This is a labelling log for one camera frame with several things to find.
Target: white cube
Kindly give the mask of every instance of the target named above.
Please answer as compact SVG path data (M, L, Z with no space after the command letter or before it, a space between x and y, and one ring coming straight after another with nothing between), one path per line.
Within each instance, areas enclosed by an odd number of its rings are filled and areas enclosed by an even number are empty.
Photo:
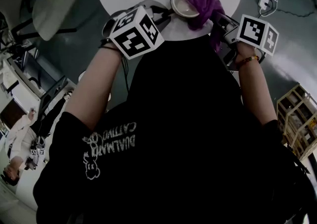
M264 20L243 14L237 39L273 56L279 33Z
M118 19L109 37L127 59L154 51L164 42L143 6Z

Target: bowl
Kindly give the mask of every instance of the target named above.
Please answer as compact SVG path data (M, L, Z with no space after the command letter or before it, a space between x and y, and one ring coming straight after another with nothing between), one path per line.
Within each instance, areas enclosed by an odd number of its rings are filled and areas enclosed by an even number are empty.
M170 0L170 3L175 13L184 18L195 18L199 15L188 0Z

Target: hand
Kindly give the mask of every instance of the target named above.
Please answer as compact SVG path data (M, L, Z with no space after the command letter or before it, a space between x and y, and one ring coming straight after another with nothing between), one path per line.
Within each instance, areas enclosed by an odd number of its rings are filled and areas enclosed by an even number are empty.
M30 108L28 117L29 117L29 119L30 119L31 121L32 121L33 118L34 118L34 114L35 114L35 110L34 110L33 108Z
M238 42L237 43L238 56L236 58L236 63L241 62L242 60L255 56L255 48L249 44Z

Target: black strap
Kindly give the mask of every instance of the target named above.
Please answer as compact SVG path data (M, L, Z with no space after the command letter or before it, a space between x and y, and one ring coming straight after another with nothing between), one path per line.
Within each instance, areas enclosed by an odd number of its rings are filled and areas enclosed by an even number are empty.
M295 162L297 164L297 166L299 166L302 171L310 174L309 170L300 162L300 160L285 146L283 146L282 144L279 144L280 148L282 149L282 151L284 151L284 153L289 156L289 158Z
M108 43L112 43L112 40L109 37L107 37L105 39L100 40L100 42L101 42L101 45L99 46L99 48L105 46Z
M9 94L17 85L19 85L19 81L17 80L14 82L7 90L6 92Z
M12 149L12 144L10 144L9 150L8 150L8 157L9 157L9 159L10 159L10 155L11 155L11 149Z

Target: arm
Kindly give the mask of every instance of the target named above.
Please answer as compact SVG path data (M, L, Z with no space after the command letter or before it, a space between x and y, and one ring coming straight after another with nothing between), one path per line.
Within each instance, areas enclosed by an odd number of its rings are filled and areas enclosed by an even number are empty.
M99 49L65 108L93 130L105 113L111 86L121 62L121 54Z
M238 43L236 62L254 56L254 47ZM239 70L240 85L244 106L247 107L262 125L277 120L275 109L268 91L265 76L258 61L253 60L243 65Z
M28 115L23 115L11 128L10 132L7 135L7 139L10 140L11 138L15 137L15 134L23 127L29 125L32 122L34 117L34 111L30 110Z

